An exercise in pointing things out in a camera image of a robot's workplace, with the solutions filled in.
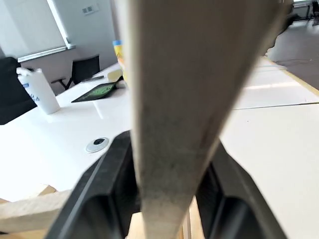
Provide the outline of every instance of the wooden plank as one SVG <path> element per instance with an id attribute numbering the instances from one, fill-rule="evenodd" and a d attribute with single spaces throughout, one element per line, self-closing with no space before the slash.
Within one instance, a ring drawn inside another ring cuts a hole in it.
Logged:
<path id="1" fill-rule="evenodd" d="M 9 201 L 7 201 L 7 200 L 5 200 L 5 199 L 2 199 L 2 198 L 0 198 L 0 204 L 1 203 L 8 203 Z"/>
<path id="2" fill-rule="evenodd" d="M 0 232 L 18 233 L 47 229 L 52 224 L 70 191 L 0 205 Z"/>
<path id="3" fill-rule="evenodd" d="M 256 57 L 289 1 L 119 1 L 134 163 L 149 239 L 175 238 Z"/>
<path id="4" fill-rule="evenodd" d="M 46 233 L 47 230 L 37 230 L 8 235 L 0 235 L 0 239 L 43 239 Z"/>
<path id="5" fill-rule="evenodd" d="M 198 211 L 196 198 L 193 198 L 193 201 L 189 208 L 190 214 L 190 228 L 191 228 L 191 236 L 194 239 L 205 239 L 203 228 L 201 226 L 200 215 Z"/>
<path id="6" fill-rule="evenodd" d="M 190 213 L 186 212 L 186 216 L 183 222 L 183 236 L 184 239 L 191 239 L 191 225 L 190 225 Z"/>

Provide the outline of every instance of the white table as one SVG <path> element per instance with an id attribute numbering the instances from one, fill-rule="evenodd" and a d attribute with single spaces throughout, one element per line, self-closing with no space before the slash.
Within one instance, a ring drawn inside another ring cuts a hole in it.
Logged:
<path id="1" fill-rule="evenodd" d="M 318 95 L 269 64 L 262 60 L 259 65 L 267 67 L 254 70 L 221 140 L 251 174 L 289 238 L 318 238 L 319 105 L 298 106 L 319 102 Z M 74 86 L 57 97 L 62 109 L 50 116 L 35 108 L 0 127 L 0 198 L 19 200 L 25 192 L 12 188 L 23 185 L 27 191 L 33 183 L 71 189 L 107 151 L 88 154 L 87 143 L 101 136 L 112 141 L 131 128 L 126 89 L 107 99 L 71 103 L 107 81 Z"/>
<path id="2" fill-rule="evenodd" d="M 287 74 L 283 67 L 261 58 L 242 90 L 234 109 L 319 102 L 318 94 L 309 91 L 296 80 L 298 78 Z"/>

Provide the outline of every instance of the window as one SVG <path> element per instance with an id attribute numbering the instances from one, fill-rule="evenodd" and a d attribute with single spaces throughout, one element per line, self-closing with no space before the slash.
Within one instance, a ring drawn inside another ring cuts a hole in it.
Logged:
<path id="1" fill-rule="evenodd" d="M 52 0 L 0 0 L 0 47 L 22 57 L 65 47 L 66 33 Z"/>

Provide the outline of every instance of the gray carpet floor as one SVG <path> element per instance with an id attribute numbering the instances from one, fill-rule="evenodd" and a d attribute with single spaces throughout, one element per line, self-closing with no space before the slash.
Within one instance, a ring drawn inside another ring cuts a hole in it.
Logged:
<path id="1" fill-rule="evenodd" d="M 319 26 L 295 22 L 279 35 L 268 58 L 319 90 Z"/>

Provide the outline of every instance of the chair backrest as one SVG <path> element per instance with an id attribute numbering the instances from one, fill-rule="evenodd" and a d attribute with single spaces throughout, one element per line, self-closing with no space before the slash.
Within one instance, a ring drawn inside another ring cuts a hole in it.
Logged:
<path id="1" fill-rule="evenodd" d="M 18 80 L 20 63 L 13 57 L 0 59 L 0 124 L 5 124 L 36 107 Z"/>
<path id="2" fill-rule="evenodd" d="M 72 63 L 72 81 L 79 84 L 81 81 L 92 77 L 100 71 L 99 55 L 92 58 L 73 61 Z"/>

